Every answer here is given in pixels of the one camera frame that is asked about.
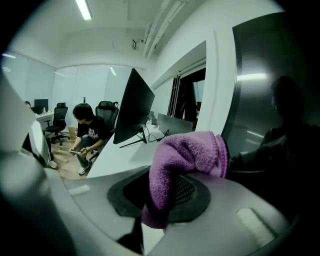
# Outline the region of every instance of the white sneaker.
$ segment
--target white sneaker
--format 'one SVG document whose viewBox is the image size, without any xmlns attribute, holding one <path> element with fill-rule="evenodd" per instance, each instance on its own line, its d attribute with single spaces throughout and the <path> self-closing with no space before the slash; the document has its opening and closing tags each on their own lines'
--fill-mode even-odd
<svg viewBox="0 0 320 256">
<path fill-rule="evenodd" d="M 54 161 L 49 161 L 48 162 L 48 166 L 50 166 L 51 168 L 55 169 L 55 168 L 57 168 L 57 163 L 54 162 Z"/>
<path fill-rule="evenodd" d="M 86 170 L 90 167 L 90 164 L 87 167 L 80 167 L 78 174 L 79 175 L 84 175 L 86 173 Z"/>
</svg>

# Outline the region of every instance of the cable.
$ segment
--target cable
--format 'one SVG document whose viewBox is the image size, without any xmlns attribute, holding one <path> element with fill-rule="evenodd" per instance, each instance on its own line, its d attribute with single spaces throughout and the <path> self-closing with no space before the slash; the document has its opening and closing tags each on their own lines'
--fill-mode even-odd
<svg viewBox="0 0 320 256">
<path fill-rule="evenodd" d="M 149 134 L 149 136 L 148 136 L 148 141 L 149 141 L 149 143 L 151 143 L 151 142 L 155 142 L 155 141 L 157 141 L 157 142 L 161 141 L 164 137 L 166 137 L 166 136 L 169 134 L 169 131 L 170 131 L 169 129 L 168 129 L 168 130 L 166 130 L 166 132 L 165 132 L 165 134 L 164 134 L 164 136 L 163 136 L 163 137 L 161 137 L 161 138 L 157 138 L 157 137 L 156 137 L 156 136 L 154 136 L 153 134 L 150 134 L 150 131 L 149 131 L 149 129 L 148 129 L 148 127 L 147 127 L 147 125 L 145 125 L 145 128 L 148 130 L 148 134 Z M 150 141 L 150 136 L 153 136 L 155 139 Z"/>
</svg>

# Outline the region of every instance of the black hair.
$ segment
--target black hair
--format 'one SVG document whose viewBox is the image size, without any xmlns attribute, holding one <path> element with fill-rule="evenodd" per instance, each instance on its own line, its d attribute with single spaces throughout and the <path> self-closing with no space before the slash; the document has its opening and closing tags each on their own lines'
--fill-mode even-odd
<svg viewBox="0 0 320 256">
<path fill-rule="evenodd" d="M 94 113 L 88 103 L 80 103 L 76 105 L 72 111 L 74 117 L 78 120 L 90 121 L 94 118 Z"/>
</svg>

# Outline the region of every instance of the white ceiling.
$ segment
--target white ceiling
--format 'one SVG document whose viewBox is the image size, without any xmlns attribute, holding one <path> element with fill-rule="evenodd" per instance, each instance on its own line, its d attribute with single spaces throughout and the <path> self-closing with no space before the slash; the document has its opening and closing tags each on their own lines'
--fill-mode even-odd
<svg viewBox="0 0 320 256">
<path fill-rule="evenodd" d="M 143 59 L 144 44 L 136 51 L 131 48 L 132 40 L 145 37 L 147 26 L 154 22 L 164 0 L 86 1 L 91 20 L 83 19 L 76 0 L 45 1 L 25 22 L 9 49 L 53 67 L 65 67 L 65 64 L 59 64 L 61 56 L 70 59 L 96 52 L 114 52 L 128 58 L 136 55 Z M 169 1 L 163 19 L 176 0 Z M 181 24 L 206 0 L 188 1 L 189 4 L 175 16 L 157 44 L 154 60 Z M 39 53 L 39 48 L 43 49 L 43 54 Z"/>
<path fill-rule="evenodd" d="M 91 20 L 83 19 L 75 0 L 47 0 L 28 24 L 46 26 L 50 22 L 63 34 L 108 27 L 145 30 L 157 15 L 162 0 L 87 0 L 87 3 Z"/>
</svg>

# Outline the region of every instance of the smartphone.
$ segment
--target smartphone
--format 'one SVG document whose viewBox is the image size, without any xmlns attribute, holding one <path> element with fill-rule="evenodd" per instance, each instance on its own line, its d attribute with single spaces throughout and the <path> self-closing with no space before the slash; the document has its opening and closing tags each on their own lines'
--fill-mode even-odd
<svg viewBox="0 0 320 256">
<path fill-rule="evenodd" d="M 71 153 L 75 153 L 75 154 L 78 154 L 78 155 L 81 155 L 82 153 L 79 152 L 79 151 L 73 151 L 73 150 L 70 150 Z"/>
</svg>

